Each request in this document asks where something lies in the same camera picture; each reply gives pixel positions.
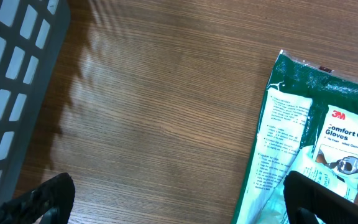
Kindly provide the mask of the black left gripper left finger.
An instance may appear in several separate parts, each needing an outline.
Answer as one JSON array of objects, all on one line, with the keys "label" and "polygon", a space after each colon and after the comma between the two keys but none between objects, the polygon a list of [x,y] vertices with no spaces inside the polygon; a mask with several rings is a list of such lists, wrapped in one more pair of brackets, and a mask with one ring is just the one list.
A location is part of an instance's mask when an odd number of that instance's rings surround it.
[{"label": "black left gripper left finger", "polygon": [[3,203],[0,224],[57,223],[67,224],[75,199],[75,185],[64,172],[37,188]]}]

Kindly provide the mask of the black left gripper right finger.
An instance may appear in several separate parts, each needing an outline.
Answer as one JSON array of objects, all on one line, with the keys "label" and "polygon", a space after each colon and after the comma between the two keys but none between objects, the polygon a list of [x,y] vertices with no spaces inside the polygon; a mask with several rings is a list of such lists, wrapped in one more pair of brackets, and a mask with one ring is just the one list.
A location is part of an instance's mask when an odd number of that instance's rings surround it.
[{"label": "black left gripper right finger", "polygon": [[358,224],[358,206],[326,187],[291,171],[284,180],[284,199],[290,224]]}]

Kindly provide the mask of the green white 3M package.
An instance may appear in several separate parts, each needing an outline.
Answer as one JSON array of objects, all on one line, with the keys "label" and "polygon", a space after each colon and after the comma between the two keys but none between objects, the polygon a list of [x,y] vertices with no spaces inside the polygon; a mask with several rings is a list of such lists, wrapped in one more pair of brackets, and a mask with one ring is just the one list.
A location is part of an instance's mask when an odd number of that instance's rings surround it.
[{"label": "green white 3M package", "polygon": [[300,149],[341,177],[358,179],[358,83],[281,50],[264,90],[233,223],[258,223]]}]

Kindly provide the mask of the grey plastic shopping basket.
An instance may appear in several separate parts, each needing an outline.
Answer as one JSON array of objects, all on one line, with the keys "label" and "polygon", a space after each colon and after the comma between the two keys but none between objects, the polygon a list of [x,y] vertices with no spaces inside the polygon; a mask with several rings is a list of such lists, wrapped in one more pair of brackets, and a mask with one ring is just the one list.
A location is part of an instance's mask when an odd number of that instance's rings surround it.
[{"label": "grey plastic shopping basket", "polygon": [[66,0],[0,0],[0,205],[15,191],[69,24]]}]

